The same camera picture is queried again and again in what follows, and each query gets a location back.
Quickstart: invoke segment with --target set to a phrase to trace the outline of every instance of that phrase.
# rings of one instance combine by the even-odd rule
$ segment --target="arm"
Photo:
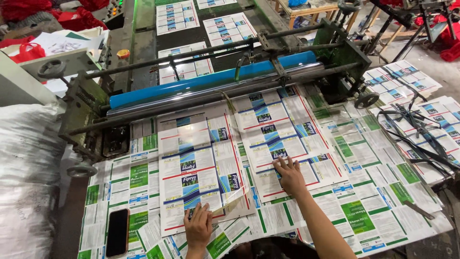
[[[209,238],[213,232],[213,213],[207,211],[208,208],[209,204],[202,208],[201,202],[198,202],[190,220],[190,209],[185,212],[185,235],[189,246],[186,259],[203,259],[206,245],[209,243]]]
[[[355,253],[353,253],[350,246],[348,246],[305,187],[305,180],[300,173],[299,162],[295,161],[293,163],[290,157],[287,157],[287,161],[288,164],[280,157],[278,160],[273,161],[273,165],[281,175],[281,185],[288,194],[292,194],[297,200],[302,216],[307,222],[318,256],[321,259],[355,259]]]

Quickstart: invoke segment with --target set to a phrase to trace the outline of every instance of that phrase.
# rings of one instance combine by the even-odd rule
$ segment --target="hand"
[[[209,243],[209,238],[213,232],[213,213],[207,211],[208,208],[208,203],[202,208],[201,202],[198,202],[190,220],[190,209],[185,212],[185,235],[189,246],[187,258],[203,258],[206,245]]]
[[[281,175],[281,185],[287,194],[292,194],[294,198],[297,198],[305,194],[305,192],[308,192],[297,160],[293,163],[291,157],[287,157],[286,164],[282,157],[278,157],[278,159],[274,160],[272,163]]]

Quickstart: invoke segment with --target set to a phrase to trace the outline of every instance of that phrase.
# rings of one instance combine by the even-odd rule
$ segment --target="printing machine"
[[[228,100],[270,88],[314,82],[328,103],[356,99],[357,108],[375,103],[377,93],[365,94],[363,74],[371,64],[363,53],[376,42],[350,41],[344,30],[345,16],[359,10],[361,1],[339,1],[340,12],[334,21],[323,18],[319,24],[272,34],[259,32],[257,38],[181,53],[133,65],[87,74],[80,71],[68,84],[67,104],[61,116],[59,137],[73,145],[83,162],[68,169],[74,177],[97,173],[92,164],[113,159],[129,150],[129,124],[144,118]],[[318,29],[311,46],[271,47],[269,39]],[[254,54],[253,44],[262,44]],[[92,78],[157,65],[158,69],[208,59],[228,53],[241,53],[234,69],[187,80],[152,86],[127,93],[110,92]],[[43,78],[61,78],[66,64],[51,60],[39,71]]]

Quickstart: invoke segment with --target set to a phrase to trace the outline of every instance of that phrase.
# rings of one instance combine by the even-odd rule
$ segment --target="blue roller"
[[[316,62],[315,54],[312,51],[302,52],[286,57],[279,58],[280,63],[285,68],[296,67],[299,64],[310,64]],[[242,66],[240,69],[240,78],[247,79],[274,72],[274,67],[270,61],[263,61],[255,64]],[[213,74],[195,77],[177,82],[167,83],[159,86],[153,86],[136,90],[124,94],[114,95],[110,98],[110,107],[112,109],[129,107],[136,104],[160,100],[178,93],[186,93],[191,90],[203,90],[211,86],[218,86],[230,83],[234,80],[235,69],[229,69]]]

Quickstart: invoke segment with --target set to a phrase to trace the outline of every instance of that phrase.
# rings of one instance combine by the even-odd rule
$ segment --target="smartphone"
[[[105,256],[111,257],[128,250],[129,210],[112,212],[109,216],[109,231]]]

